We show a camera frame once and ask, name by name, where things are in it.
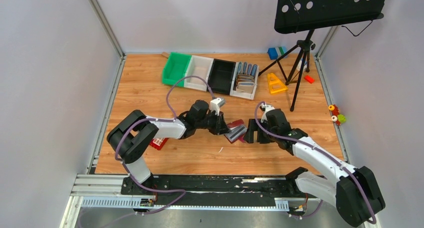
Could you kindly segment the black plastic bin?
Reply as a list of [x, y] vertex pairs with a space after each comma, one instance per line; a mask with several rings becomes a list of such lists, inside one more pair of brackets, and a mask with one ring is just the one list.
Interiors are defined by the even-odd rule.
[[229, 95], [233, 82], [236, 62], [214, 59], [208, 78], [208, 85], [214, 93]]

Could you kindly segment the green plastic bin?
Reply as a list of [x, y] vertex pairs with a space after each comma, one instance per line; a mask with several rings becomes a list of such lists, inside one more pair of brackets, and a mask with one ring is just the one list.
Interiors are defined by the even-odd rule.
[[162, 71], [162, 83], [174, 85], [185, 76], [192, 56], [171, 52]]

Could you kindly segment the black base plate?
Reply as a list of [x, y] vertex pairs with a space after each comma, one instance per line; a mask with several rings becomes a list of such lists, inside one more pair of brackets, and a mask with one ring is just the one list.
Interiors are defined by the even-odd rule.
[[299, 191], [295, 182], [283, 175], [153, 175], [143, 183], [158, 190], [183, 189], [191, 192], [238, 192], [270, 197], [315, 198]]

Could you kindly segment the red leather card holder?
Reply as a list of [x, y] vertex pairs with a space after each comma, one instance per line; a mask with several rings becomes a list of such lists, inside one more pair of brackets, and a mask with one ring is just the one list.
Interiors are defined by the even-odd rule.
[[244, 135], [247, 132], [247, 127], [242, 119], [235, 120], [227, 124], [229, 132], [224, 134], [229, 143], [233, 144], [236, 141], [245, 143]]

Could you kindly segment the white plastic bin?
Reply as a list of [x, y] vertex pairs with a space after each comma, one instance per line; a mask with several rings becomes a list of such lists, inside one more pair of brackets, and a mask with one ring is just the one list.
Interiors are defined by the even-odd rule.
[[[185, 73], [185, 77], [198, 76], [207, 82], [213, 61], [213, 58], [192, 55]], [[184, 87], [200, 91], [207, 91], [208, 89], [207, 85], [198, 78], [184, 79]]]

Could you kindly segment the small red block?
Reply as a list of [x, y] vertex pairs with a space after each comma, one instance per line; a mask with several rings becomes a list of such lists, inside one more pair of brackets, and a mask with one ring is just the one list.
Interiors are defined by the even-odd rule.
[[305, 75], [304, 79], [305, 79], [308, 83], [310, 83], [310, 84], [313, 84], [313, 83], [315, 82], [315, 79], [314, 79], [314, 78], [312, 78], [312, 77], [311, 77], [311, 76], [309, 76], [309, 75]]

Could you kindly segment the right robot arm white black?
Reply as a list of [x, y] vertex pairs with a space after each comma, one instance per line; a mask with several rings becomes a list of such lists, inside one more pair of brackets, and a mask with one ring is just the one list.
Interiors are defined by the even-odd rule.
[[281, 109], [258, 103], [244, 140], [275, 143], [320, 173], [315, 175], [299, 167], [288, 174], [285, 189], [289, 195], [311, 194], [335, 207], [341, 218], [353, 227], [365, 222], [377, 223], [376, 214], [386, 203], [373, 171], [366, 166], [355, 167], [332, 155], [307, 133], [292, 128]]

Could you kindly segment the aluminium frame rail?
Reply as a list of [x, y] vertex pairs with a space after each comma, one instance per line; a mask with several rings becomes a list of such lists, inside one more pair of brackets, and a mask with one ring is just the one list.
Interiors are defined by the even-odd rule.
[[139, 185], [129, 175], [79, 174], [74, 182], [61, 227], [76, 225], [82, 207], [132, 208], [136, 212], [159, 208], [221, 211], [284, 211], [298, 218], [303, 208], [290, 201], [308, 198], [270, 197], [259, 192], [191, 192], [183, 189], [158, 190]]

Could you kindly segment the colourful toy car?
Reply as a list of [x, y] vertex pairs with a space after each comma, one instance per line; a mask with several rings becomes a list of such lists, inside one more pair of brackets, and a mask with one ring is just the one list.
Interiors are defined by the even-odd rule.
[[344, 115], [341, 114], [337, 105], [332, 104], [328, 106], [329, 111], [331, 112], [331, 120], [337, 126], [340, 126], [343, 123], [346, 123], [347, 119]]

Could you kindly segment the red plastic tray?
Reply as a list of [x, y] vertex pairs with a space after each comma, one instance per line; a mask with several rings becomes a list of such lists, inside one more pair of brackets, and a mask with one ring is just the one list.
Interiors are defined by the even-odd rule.
[[161, 150], [167, 141], [168, 138], [155, 138], [149, 143], [149, 145], [156, 150]]

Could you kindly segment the black music stand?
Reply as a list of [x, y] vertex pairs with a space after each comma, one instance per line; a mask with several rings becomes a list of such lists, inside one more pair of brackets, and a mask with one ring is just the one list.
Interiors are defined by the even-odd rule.
[[290, 73], [284, 75], [286, 85], [293, 83], [298, 64], [301, 65], [300, 73], [310, 70], [311, 51], [315, 48], [312, 36], [316, 29], [365, 21], [372, 23], [383, 18], [384, 5], [385, 0], [277, 0], [274, 30], [280, 34], [303, 31], [308, 34], [271, 65], [279, 64], [281, 59], [300, 49]]

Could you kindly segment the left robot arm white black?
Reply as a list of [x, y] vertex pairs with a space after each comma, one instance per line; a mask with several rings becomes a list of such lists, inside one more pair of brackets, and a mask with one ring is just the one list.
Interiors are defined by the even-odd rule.
[[141, 110], [132, 111], [106, 137], [128, 172], [135, 178], [134, 188], [140, 194], [148, 194], [153, 189], [151, 171], [143, 154], [154, 139], [186, 139], [198, 129], [208, 130], [213, 135], [223, 135], [230, 131], [220, 108], [223, 98], [214, 98], [209, 103], [197, 100], [188, 111], [175, 119], [155, 118]]

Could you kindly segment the white bin with tools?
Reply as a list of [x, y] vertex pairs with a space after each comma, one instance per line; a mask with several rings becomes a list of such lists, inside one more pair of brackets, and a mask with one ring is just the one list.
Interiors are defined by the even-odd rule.
[[253, 100], [258, 86], [259, 67], [248, 62], [236, 62], [230, 96]]

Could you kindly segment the blue green block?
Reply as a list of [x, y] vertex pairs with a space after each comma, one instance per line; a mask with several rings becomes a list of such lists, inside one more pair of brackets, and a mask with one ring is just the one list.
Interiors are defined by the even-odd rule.
[[267, 51], [267, 54], [270, 60], [276, 60], [277, 58], [285, 54], [287, 51], [288, 50], [286, 47], [281, 46], [281, 47], [269, 48]]

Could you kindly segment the yellow triangular toy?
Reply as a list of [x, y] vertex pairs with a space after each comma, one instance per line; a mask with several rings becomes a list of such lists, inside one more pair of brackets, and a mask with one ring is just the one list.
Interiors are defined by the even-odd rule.
[[270, 94], [277, 94], [288, 90], [288, 87], [274, 73], [268, 73], [266, 77]]

